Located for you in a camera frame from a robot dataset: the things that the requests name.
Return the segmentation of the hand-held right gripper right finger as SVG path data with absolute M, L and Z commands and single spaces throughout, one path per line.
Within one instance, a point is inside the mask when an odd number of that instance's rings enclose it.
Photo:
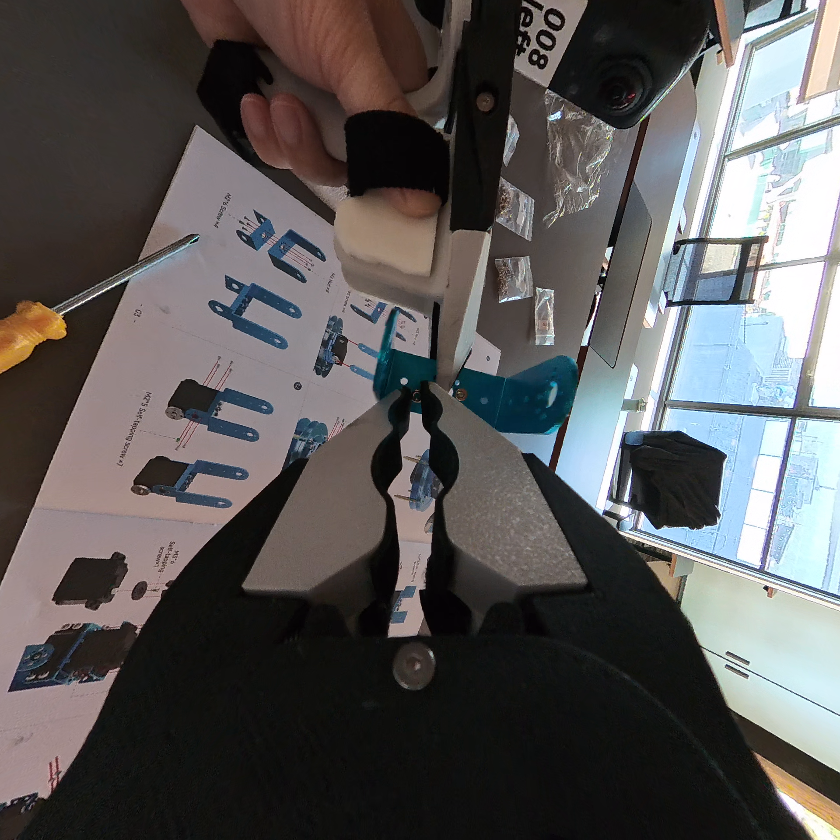
M 442 488 L 421 592 L 430 634 L 469 635 L 499 603 L 589 583 L 522 452 L 435 383 L 421 386 Z

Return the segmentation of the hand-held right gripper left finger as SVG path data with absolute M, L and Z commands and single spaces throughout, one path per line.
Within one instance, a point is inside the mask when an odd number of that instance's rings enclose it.
M 351 631 L 386 635 L 399 571 L 389 488 L 403 467 L 412 397 L 381 399 L 307 461 L 245 578 L 249 594 L 336 607 Z

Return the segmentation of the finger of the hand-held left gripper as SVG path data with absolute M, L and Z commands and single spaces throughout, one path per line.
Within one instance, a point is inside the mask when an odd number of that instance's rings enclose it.
M 472 350 L 487 275 L 491 231 L 451 234 L 448 278 L 437 330 L 436 383 L 450 390 Z

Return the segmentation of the blue metal bracket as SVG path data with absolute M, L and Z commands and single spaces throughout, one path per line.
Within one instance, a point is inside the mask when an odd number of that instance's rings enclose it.
M 393 391 L 408 390 L 411 410 L 420 414 L 421 384 L 436 381 L 437 362 L 392 347 L 397 317 L 392 310 L 385 322 L 373 389 L 380 400 Z M 454 399 L 500 433 L 550 434 L 570 414 L 578 381 L 576 362 L 559 355 L 509 377 L 465 365 L 451 391 Z

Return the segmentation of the light grey desk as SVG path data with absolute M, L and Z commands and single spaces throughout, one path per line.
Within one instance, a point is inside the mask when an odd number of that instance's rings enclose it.
M 624 401 L 631 397 L 637 373 L 634 357 L 644 316 L 667 245 L 674 241 L 681 204 L 699 135 L 697 97 L 690 77 L 657 105 L 650 116 L 633 177 L 652 218 L 652 227 L 639 272 L 616 367 L 610 368 L 588 344 L 581 382 L 563 436 L 557 474 L 594 509 L 601 512 L 627 419 Z

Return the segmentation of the dark grey desk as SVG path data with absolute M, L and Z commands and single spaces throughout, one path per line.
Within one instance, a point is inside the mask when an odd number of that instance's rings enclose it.
M 193 126 L 207 48 L 181 2 L 2 2 L 2 315 L 134 263 Z M 122 291 L 2 374 L 2 574 Z

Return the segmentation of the person's left hand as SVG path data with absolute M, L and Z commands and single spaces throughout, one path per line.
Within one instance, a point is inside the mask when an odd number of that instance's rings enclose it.
M 427 82 L 424 47 L 402 2 L 183 1 L 207 46 L 218 40 L 270 49 L 296 76 L 331 92 L 348 115 L 416 115 L 406 98 Z M 306 105 L 289 93 L 248 94 L 240 115 L 258 157 L 307 182 L 341 186 L 346 164 L 324 148 Z

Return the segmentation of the group of clear screw bags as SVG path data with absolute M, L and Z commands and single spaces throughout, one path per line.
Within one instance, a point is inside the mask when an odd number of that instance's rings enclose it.
M 509 232 L 531 242 L 534 200 L 500 178 L 496 222 Z M 534 343 L 550 347 L 555 344 L 555 292 L 534 284 L 531 258 L 528 255 L 495 259 L 499 303 L 524 299 L 533 301 Z

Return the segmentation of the crumpled clear plastic wrap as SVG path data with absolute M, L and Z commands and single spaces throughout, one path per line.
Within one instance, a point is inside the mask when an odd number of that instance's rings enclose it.
M 615 129 L 550 89 L 544 92 L 543 106 L 554 208 L 542 221 L 549 228 L 597 200 Z

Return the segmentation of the black jacket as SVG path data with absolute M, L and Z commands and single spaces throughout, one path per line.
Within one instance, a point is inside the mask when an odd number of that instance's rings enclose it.
M 655 529 L 718 524 L 727 455 L 679 430 L 631 432 L 623 439 L 630 470 L 628 506 Z

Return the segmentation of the printed assembly instruction sheet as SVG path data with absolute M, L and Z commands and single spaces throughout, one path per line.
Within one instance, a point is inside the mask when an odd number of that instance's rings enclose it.
M 195 127 L 2 582 L 2 838 L 87 737 L 132 643 L 193 556 L 290 463 L 374 402 L 387 321 L 333 229 Z

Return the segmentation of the black framed chair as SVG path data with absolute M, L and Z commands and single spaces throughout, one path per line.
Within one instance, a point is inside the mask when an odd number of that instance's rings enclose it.
M 667 308 L 751 305 L 766 235 L 675 241 L 665 274 Z

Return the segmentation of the large glass window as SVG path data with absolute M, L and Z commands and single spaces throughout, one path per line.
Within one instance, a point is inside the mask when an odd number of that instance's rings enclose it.
M 817 8 L 745 46 L 697 232 L 767 238 L 755 298 L 682 311 L 654 429 L 727 456 L 718 524 L 659 536 L 837 599 L 838 91 L 799 101 Z

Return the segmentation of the white low cabinet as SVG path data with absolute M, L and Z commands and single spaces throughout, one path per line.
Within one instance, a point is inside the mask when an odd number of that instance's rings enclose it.
M 681 606 L 730 708 L 837 770 L 838 610 L 701 563 Z

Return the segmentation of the yellow handled screwdriver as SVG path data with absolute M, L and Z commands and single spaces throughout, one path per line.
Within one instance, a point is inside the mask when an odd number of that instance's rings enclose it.
M 140 273 L 157 266 L 194 245 L 199 234 L 189 234 L 161 248 L 133 266 L 79 292 L 49 308 L 36 301 L 21 301 L 15 312 L 1 319 L 1 373 L 26 361 L 35 347 L 47 340 L 61 340 L 67 335 L 64 316 L 106 292 L 126 284 Z

